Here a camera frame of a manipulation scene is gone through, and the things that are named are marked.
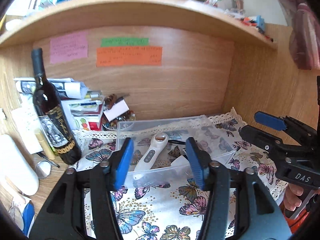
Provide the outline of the person's right hand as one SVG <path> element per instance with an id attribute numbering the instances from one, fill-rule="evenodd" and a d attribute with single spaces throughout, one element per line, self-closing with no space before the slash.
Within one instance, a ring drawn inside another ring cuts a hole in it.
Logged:
<path id="1" fill-rule="evenodd" d="M 301 196 L 303 192 L 304 190 L 302 187 L 294 184 L 289 184 L 286 187 L 283 199 L 285 209 L 289 211 L 295 211 L 297 207 L 300 207 L 302 201 L 299 199 L 299 196 Z"/>

